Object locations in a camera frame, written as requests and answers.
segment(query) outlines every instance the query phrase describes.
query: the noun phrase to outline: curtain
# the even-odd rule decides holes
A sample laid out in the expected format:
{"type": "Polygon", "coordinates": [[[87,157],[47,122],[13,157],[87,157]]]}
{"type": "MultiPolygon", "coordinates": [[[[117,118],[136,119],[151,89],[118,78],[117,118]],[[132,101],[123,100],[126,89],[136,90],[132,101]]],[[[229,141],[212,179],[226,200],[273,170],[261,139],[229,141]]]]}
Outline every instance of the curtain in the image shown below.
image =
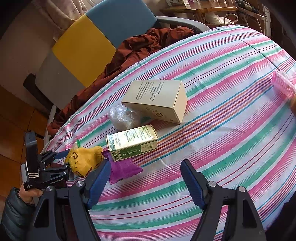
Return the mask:
{"type": "Polygon", "coordinates": [[[82,0],[33,0],[32,3],[55,27],[56,41],[87,11],[82,0]]]}

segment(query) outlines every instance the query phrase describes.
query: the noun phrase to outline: blue chair backrest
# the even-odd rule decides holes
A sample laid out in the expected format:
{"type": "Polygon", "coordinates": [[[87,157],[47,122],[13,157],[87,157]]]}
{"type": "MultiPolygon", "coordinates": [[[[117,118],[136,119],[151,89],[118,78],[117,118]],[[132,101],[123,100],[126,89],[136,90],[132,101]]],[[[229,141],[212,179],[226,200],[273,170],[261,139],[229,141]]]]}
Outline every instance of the blue chair backrest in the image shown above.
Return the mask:
{"type": "Polygon", "coordinates": [[[142,0],[104,0],[86,15],[115,48],[129,37],[145,34],[156,22],[142,0]]]}

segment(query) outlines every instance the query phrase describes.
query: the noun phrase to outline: purple wrapper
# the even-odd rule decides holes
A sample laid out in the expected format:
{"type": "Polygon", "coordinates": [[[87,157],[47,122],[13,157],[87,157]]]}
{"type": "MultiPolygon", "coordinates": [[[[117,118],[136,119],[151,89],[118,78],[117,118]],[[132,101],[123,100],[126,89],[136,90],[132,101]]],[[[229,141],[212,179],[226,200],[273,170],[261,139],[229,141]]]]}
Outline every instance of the purple wrapper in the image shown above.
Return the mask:
{"type": "Polygon", "coordinates": [[[108,150],[103,151],[102,154],[111,163],[111,175],[109,178],[111,185],[121,181],[124,178],[132,177],[143,171],[141,167],[131,161],[131,158],[113,161],[113,158],[108,150]]]}

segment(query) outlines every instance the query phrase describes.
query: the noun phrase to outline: yellow knitted glove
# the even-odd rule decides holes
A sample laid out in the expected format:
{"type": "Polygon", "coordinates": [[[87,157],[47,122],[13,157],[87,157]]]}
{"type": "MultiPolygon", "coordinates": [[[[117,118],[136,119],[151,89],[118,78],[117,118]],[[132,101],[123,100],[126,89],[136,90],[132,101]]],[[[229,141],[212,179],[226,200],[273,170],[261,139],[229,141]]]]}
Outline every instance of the yellow knitted glove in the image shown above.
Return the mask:
{"type": "Polygon", "coordinates": [[[70,168],[80,177],[86,177],[87,174],[96,168],[104,159],[102,147],[95,146],[92,148],[79,147],[71,149],[68,153],[65,163],[69,162],[70,168]]]}

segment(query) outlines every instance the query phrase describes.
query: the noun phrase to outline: blue gripper pad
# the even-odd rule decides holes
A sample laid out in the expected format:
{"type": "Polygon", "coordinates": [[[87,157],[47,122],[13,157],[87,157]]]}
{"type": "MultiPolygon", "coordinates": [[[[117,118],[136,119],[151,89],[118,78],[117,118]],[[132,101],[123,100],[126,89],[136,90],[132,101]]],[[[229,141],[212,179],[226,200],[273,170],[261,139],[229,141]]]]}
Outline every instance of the blue gripper pad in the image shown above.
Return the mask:
{"type": "Polygon", "coordinates": [[[204,201],[203,190],[185,160],[181,162],[180,170],[194,204],[204,211],[206,209],[206,203],[204,201]]]}
{"type": "Polygon", "coordinates": [[[64,158],[64,157],[66,157],[68,155],[69,152],[70,152],[70,149],[65,150],[65,151],[58,152],[57,154],[54,155],[54,158],[55,159],[64,158]]]}
{"type": "Polygon", "coordinates": [[[86,183],[84,189],[84,197],[88,210],[98,203],[98,200],[105,188],[107,181],[111,175],[111,163],[104,159],[97,169],[88,174],[84,180],[86,183]]]}

